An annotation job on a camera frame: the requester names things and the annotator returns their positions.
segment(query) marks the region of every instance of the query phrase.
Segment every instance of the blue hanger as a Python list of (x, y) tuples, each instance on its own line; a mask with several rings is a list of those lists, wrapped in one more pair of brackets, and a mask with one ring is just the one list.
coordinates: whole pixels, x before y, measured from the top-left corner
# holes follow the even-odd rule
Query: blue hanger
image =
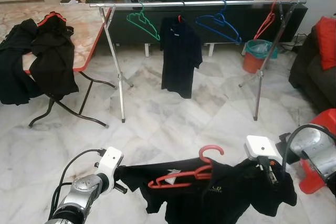
[[(156, 40), (160, 41), (160, 35), (158, 31), (155, 29), (154, 25), (149, 21), (149, 19), (146, 18), (146, 16), (143, 14), (144, 6), (141, 2), (139, 2), (142, 5), (142, 9), (139, 13), (130, 13), (127, 15), (126, 20), (137, 27), (144, 30), (146, 33), (153, 36)], [(146, 25), (149, 25), (150, 28), (152, 28), (151, 31), (149, 31), (146, 28)]]
[[(219, 35), (221, 35), (221, 36), (223, 36), (223, 37), (225, 37), (225, 38), (227, 38), (227, 39), (229, 39), (229, 40), (231, 40), (231, 41), (233, 41), (233, 42), (235, 42), (236, 44), (239, 45), (242, 42), (242, 38), (240, 37), (240, 35), (237, 32), (237, 30), (230, 23), (228, 23), (225, 20), (224, 11), (226, 9), (226, 1), (225, 0), (222, 0), (222, 1), (224, 2), (224, 8), (221, 9), (219, 13), (216, 13), (215, 15), (200, 16), (200, 17), (196, 18), (195, 22), (196, 22), (196, 24), (198, 24), (200, 26), (203, 26), (204, 28), (209, 29), (209, 30), (211, 30), (211, 31), (213, 31), (213, 32), (215, 32), (215, 33), (217, 33), (217, 34), (219, 34)], [(202, 19), (204, 19), (204, 18), (212, 18), (213, 22), (215, 24), (218, 24), (218, 25), (220, 25), (222, 27), (229, 26), (235, 32), (235, 34), (237, 35), (237, 37), (236, 38), (231, 38), (231, 37), (223, 34), (222, 32), (220, 32), (220, 31), (218, 31), (218, 30), (216, 30), (216, 29), (214, 29), (212, 27), (209, 27), (207, 25), (202, 24)]]

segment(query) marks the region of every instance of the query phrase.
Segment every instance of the green hanger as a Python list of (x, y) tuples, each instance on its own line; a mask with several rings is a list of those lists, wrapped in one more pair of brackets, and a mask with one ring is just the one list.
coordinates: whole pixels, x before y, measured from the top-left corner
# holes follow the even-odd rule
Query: green hanger
[[(139, 3), (142, 5), (141, 11), (139, 13), (130, 13), (129, 15), (127, 15), (126, 20), (128, 22), (136, 25), (137, 27), (141, 28), (146, 33), (153, 36), (156, 40), (160, 41), (160, 35), (159, 35), (158, 31), (155, 29), (155, 27), (149, 21), (149, 19), (147, 19), (146, 16), (143, 14), (144, 6), (141, 2), (139, 2)], [(154, 32), (147, 30), (145, 27), (143, 27), (141, 25), (149, 25), (154, 30)]]

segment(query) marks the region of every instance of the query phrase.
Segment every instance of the clothes drying rack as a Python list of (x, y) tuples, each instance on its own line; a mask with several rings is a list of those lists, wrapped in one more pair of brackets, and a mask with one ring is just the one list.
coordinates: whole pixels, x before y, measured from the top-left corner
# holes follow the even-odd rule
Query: clothes drying rack
[[(271, 5), (273, 4), (273, 0), (266, 0), (266, 1), (226, 1), (226, 5)], [(254, 120), (258, 120), (258, 110), (259, 110), (259, 101), (260, 101), (260, 94), (261, 94), (261, 83), (264, 77), (264, 69), (268, 60), (270, 59), (275, 47), (279, 43), (279, 40), (284, 33), (288, 21), (298, 4), (305, 4), (307, 1), (300, 1), (300, 0), (279, 0), (277, 4), (279, 5), (280, 11), (282, 11), (282, 4), (290, 5), (289, 10), (287, 11), (285, 17), (283, 14), (280, 15), (281, 19), (281, 26), (280, 29), (273, 41), (272, 47), (262, 64), (261, 69), (259, 69), (256, 74), (254, 74), (251, 78), (247, 81), (255, 79), (256, 77), (259, 78), (259, 86), (257, 91), (256, 97), (256, 105), (255, 105), (255, 112), (254, 112)], [(117, 60), (117, 55), (115, 53), (115, 48), (112, 42), (112, 38), (109, 33), (109, 26), (111, 25), (113, 14), (118, 8), (132, 8), (132, 7), (185, 7), (185, 6), (215, 6), (215, 5), (224, 5), (223, 1), (193, 1), (193, 2), (148, 2), (148, 3), (102, 3), (102, 4), (90, 4), (90, 7), (96, 7), (99, 9), (99, 13), (102, 17), (104, 30), (106, 33), (106, 37), (109, 43), (109, 47), (112, 53), (113, 61), (115, 67), (118, 72), (118, 80), (119, 80), (119, 95), (120, 95), (120, 105), (121, 105), (121, 121), (125, 122), (125, 110), (124, 110), (124, 99), (123, 99), (123, 86), (122, 82), (125, 81), (129, 86), (133, 86), (133, 84), (124, 77)], [(110, 16), (106, 17), (104, 13), (104, 8), (109, 8)], [(241, 83), (239, 87), (242, 87), (247, 81)]]

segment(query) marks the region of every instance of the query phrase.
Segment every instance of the red hanger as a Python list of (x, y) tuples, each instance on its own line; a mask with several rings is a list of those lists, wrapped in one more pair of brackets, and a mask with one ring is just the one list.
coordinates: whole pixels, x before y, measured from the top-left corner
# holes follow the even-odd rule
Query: red hanger
[(208, 170), (208, 169), (212, 169), (212, 162), (210, 159), (206, 158), (203, 156), (203, 152), (205, 152), (206, 150), (210, 150), (210, 149), (215, 149), (218, 150), (220, 152), (221, 155), (224, 154), (224, 151), (222, 148), (220, 148), (217, 145), (206, 145), (203, 148), (200, 149), (199, 151), (199, 158), (206, 162), (209, 163), (209, 165), (204, 165), (201, 166), (200, 168), (190, 171), (190, 172), (181, 172), (181, 173), (176, 173), (176, 174), (169, 174), (169, 175), (165, 175), (162, 177), (157, 178), (156, 181), (156, 185), (154, 184), (154, 181), (150, 181), (148, 183), (148, 187), (152, 188), (152, 189), (162, 189), (162, 188), (177, 188), (177, 187), (187, 187), (190, 186), (192, 183), (179, 183), (179, 184), (174, 184), (174, 185), (162, 185), (161, 181), (168, 179), (168, 178), (174, 178), (174, 177), (184, 177), (184, 176), (194, 176), (195, 179), (197, 180), (202, 180), (202, 179), (211, 179), (212, 178), (212, 174), (211, 173), (201, 173), (204, 170)]
[(254, 36), (253, 39), (257, 39), (259, 38), (259, 36), (274, 22), (275, 20), (275, 14), (273, 12), (274, 10), (274, 6), (277, 0), (274, 0), (272, 7), (271, 7), (271, 11), (269, 12), (269, 14), (267, 15), (265, 21), (262, 23), (262, 25), (259, 27), (256, 36)]

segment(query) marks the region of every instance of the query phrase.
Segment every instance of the trash bin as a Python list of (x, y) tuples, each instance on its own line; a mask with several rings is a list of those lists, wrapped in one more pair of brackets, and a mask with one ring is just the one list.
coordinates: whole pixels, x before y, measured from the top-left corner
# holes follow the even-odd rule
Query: trash bin
[[(243, 69), (249, 73), (255, 73), (264, 63), (272, 46), (272, 42), (263, 39), (249, 40), (246, 44)], [(278, 49), (275, 48), (271, 59), (278, 57)]]

